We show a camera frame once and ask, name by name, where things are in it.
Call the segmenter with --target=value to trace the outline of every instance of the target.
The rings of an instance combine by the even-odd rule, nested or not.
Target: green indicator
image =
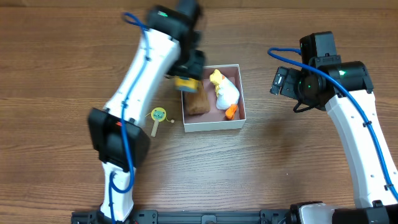
[[[166,13],[164,13],[164,12],[158,12],[158,15],[161,15],[161,16],[164,16],[164,17],[168,17],[168,15],[166,14]]]

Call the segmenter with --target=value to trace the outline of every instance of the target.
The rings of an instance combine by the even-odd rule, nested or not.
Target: storage box
[[[238,109],[236,110],[234,120],[228,121],[225,117],[225,110],[219,110],[216,107],[217,96],[215,86],[210,82],[210,75],[218,69],[226,78],[235,84],[240,92]],[[210,112],[190,116],[185,111],[184,97],[182,94],[182,117],[185,132],[193,131],[211,131],[221,129],[237,129],[242,128],[246,121],[246,112],[243,100],[243,88],[241,81],[241,72],[239,65],[214,65],[205,66],[203,73],[203,86],[207,92],[207,97],[210,103]]]

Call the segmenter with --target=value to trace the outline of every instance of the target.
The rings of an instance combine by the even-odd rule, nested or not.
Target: white plush toy
[[[216,86],[217,108],[227,110],[226,117],[233,119],[233,115],[238,108],[239,90],[218,69],[210,75],[210,82]]]

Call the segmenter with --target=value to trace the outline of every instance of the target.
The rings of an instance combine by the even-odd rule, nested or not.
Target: wooden surface
[[[197,0],[204,7],[281,7],[320,9],[398,9],[396,0]],[[0,0],[0,6],[17,7],[128,7],[149,8],[154,4],[174,7],[178,0]]]
[[[137,27],[122,9],[0,8],[0,222],[69,223],[103,200],[104,176],[86,124],[123,79]],[[144,10],[133,11],[144,17]],[[201,49],[208,65],[241,66],[248,120],[242,130],[185,134],[180,93],[164,80],[164,107],[134,202],[158,210],[258,210],[322,200],[353,205],[336,129],[325,112],[294,114],[269,94],[278,66],[269,47],[332,30],[343,61],[371,74],[377,114],[398,164],[398,11],[208,9]],[[300,60],[298,55],[284,54]],[[150,133],[153,121],[147,119]]]

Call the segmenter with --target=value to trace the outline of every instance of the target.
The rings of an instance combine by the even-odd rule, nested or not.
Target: wood grain
[[[86,117],[123,79],[139,38],[121,9],[0,8],[0,221],[69,223],[96,208],[104,177]],[[144,17],[145,10],[133,13]],[[134,202],[159,210],[258,210],[322,200],[353,205],[343,148],[326,113],[293,114],[294,101],[269,94],[271,46],[332,30],[343,61],[371,74],[377,114],[398,163],[398,11],[207,9],[201,49],[208,65],[241,66],[248,120],[242,130],[185,134],[180,93],[164,80],[151,107],[160,123]],[[299,60],[297,55],[288,55]],[[153,121],[147,121],[150,132]]]
[[[150,8],[155,4],[175,7],[178,0],[0,0],[0,7],[126,7]],[[296,9],[398,9],[395,0],[198,0],[203,7],[254,7]]]

